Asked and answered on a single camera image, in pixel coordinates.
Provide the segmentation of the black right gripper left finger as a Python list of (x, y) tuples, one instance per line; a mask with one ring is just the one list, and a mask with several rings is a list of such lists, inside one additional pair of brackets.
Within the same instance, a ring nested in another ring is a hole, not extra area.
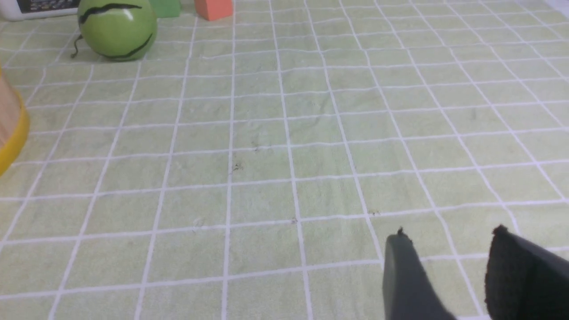
[(387, 320), (455, 320), (433, 289), (403, 228), (386, 239), (383, 301)]

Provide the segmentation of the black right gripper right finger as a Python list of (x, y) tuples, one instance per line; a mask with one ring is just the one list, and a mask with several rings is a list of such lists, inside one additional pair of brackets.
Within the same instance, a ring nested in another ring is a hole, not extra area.
[(492, 320), (566, 320), (569, 263), (500, 225), (489, 250), (485, 303)]

